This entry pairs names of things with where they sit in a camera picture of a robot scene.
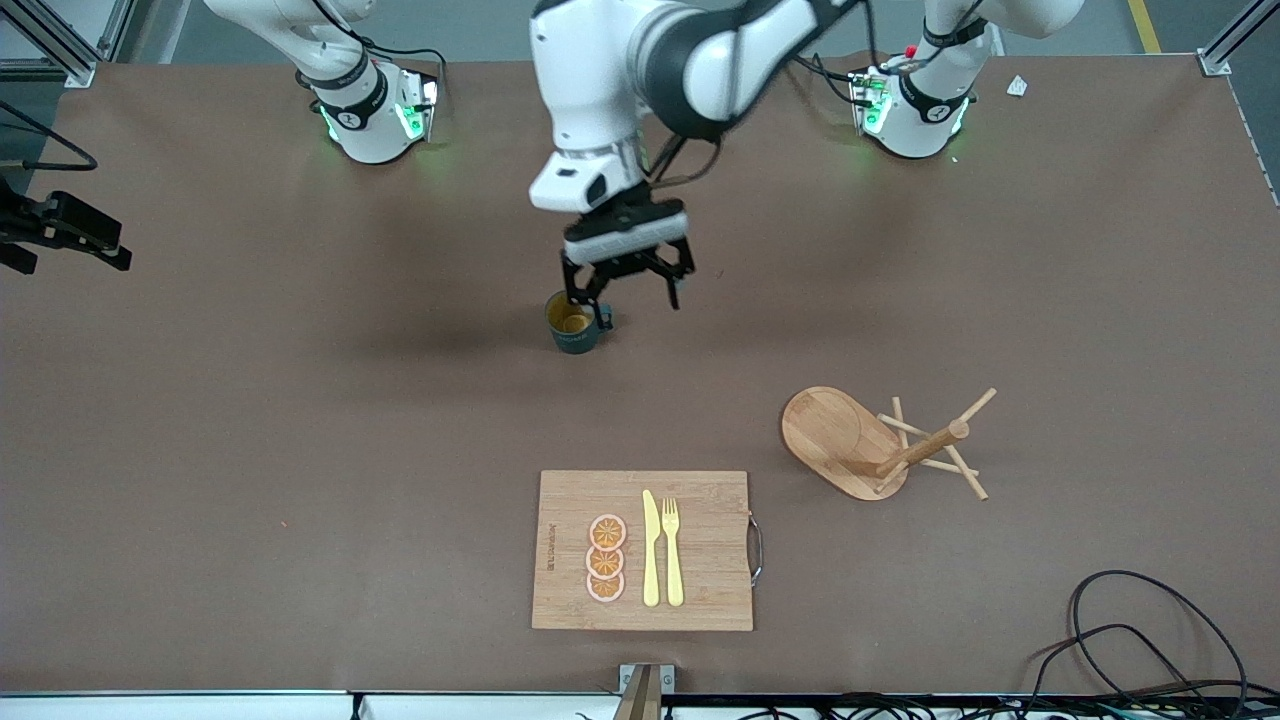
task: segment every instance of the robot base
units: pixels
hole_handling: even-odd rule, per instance
[[[886,150],[902,158],[928,158],[937,155],[947,141],[960,132],[966,99],[960,108],[942,122],[925,122],[920,113],[902,97],[899,76],[884,76],[874,69],[867,76],[850,79],[854,97],[867,100],[870,108],[854,105],[854,124],[859,135],[867,135]]]
[[[352,160],[376,165],[389,163],[415,142],[430,136],[435,117],[438,81],[430,76],[401,69],[394,63],[375,63],[390,87],[381,105],[367,118],[362,129],[343,126],[343,118],[330,118],[329,137],[342,146]]]

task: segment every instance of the plastic orange slice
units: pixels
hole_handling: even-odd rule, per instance
[[[623,560],[621,550],[599,550],[589,547],[586,550],[586,571],[590,573],[593,578],[611,580],[617,578],[618,573],[622,571]]]
[[[593,600],[600,602],[613,602],[614,600],[622,597],[622,589],[626,588],[627,583],[622,579],[623,575],[617,578],[609,578],[608,580],[602,580],[600,578],[586,577],[586,593],[591,596]]]
[[[600,515],[591,520],[591,544],[596,550],[608,552],[622,547],[622,541],[627,539],[627,525],[617,515]]]

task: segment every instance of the yellow floor line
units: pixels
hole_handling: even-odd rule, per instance
[[[1138,40],[1142,40],[1142,51],[1160,53],[1160,38],[1156,37],[1156,28],[1151,24],[1147,3],[1144,0],[1129,0],[1129,13],[1133,14],[1133,24],[1138,27]]]

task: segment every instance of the table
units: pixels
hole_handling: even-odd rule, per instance
[[[119,218],[134,265],[3,277],[0,687],[581,691],[664,661],[696,692],[1007,692],[1108,566],[1280,676],[1280,222],[1225,81],[993,59],[961,136],[906,161],[782,77],[678,191],[684,309],[618,283],[620,329],[570,357],[540,323],[566,218],[525,195],[531,68],[451,70],[447,142],[388,167],[324,141],[283,65],[106,65],[64,96],[101,169],[33,193]],[[991,501],[928,469],[840,495],[780,437],[813,384],[924,427],[998,387],[965,442]],[[750,473],[755,632],[530,629],[538,473],[596,468]],[[1229,674],[1140,588],[1085,615]],[[1101,688],[1065,664],[1048,689]]]

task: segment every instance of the cutting board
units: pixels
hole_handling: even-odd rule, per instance
[[[662,602],[644,605],[644,501],[653,492],[680,505],[685,603],[667,603],[667,538],[657,543]],[[588,529],[613,514],[627,527],[626,587],[613,602],[586,593]],[[545,470],[538,495],[534,628],[561,630],[750,630],[746,473]]]

